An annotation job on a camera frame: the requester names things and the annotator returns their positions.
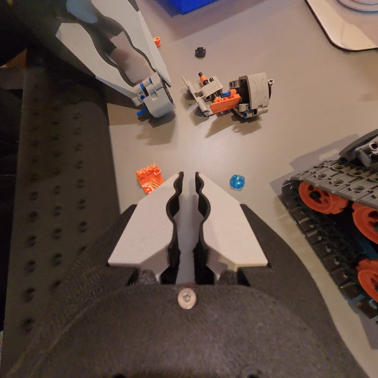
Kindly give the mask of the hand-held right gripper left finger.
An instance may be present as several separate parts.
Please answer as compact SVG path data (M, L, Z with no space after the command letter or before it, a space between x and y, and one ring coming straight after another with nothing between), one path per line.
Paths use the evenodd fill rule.
M177 223L184 173L170 177L138 202L108 264L151 270L161 283L174 284L180 263Z

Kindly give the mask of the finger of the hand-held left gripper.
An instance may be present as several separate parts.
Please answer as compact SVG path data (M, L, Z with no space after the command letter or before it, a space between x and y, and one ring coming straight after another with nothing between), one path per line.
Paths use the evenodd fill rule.
M133 49L142 55L150 68L162 77L168 87L171 87L166 65L136 1L99 0L98 11L121 26Z
M90 34L78 23L62 23L56 37L96 76L109 87L133 100L139 95L125 81L121 68L92 40Z

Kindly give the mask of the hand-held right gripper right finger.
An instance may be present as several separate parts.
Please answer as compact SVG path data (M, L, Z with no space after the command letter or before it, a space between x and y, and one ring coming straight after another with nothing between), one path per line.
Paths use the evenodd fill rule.
M195 189L203 217L193 250L196 284L214 284L225 271L267 267L245 206L203 173L196 172Z

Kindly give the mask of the blue bin with tag label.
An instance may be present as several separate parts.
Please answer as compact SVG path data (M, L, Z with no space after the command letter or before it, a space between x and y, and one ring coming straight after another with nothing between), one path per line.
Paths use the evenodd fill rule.
M157 0L160 5L172 7L181 14L188 14L210 4L217 0Z

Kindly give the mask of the small grey brick hinge assembly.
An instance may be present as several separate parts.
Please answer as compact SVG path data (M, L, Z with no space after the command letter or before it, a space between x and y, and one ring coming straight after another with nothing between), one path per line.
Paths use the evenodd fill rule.
M153 73L133 87L135 105L144 104L147 111L155 118L160 118L174 111L175 104L168 88L158 73Z

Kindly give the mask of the grey orange brick wheel assembly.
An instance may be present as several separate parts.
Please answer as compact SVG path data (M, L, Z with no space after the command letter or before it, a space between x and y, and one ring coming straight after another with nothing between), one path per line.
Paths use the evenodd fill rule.
M232 110L242 119L250 119L268 112L274 80L268 79L266 73L240 76L230 81L228 88L216 76L207 78L201 72L198 75L198 88L183 76L182 79L205 116Z

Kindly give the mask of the orange curved brick piece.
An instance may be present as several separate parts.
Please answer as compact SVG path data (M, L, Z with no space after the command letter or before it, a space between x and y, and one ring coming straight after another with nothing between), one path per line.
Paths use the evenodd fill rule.
M135 173L137 181L147 195L164 183L161 169L155 163L148 165Z

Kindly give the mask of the black dimpled cushion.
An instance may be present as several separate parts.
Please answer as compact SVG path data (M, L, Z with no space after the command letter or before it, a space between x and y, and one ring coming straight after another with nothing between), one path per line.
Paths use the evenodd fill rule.
M1 377L66 312L70 269L120 213L102 84L47 51L26 57Z

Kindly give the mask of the grey orange tracked brick robot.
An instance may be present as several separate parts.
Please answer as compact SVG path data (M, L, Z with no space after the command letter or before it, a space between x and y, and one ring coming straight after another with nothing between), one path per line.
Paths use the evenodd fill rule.
M282 201L349 303L378 317L378 131L283 183Z

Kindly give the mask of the white document stand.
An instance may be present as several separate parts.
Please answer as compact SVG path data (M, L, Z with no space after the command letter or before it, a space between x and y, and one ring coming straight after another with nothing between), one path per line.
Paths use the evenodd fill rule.
M345 51L378 49L377 0L306 0L328 40Z

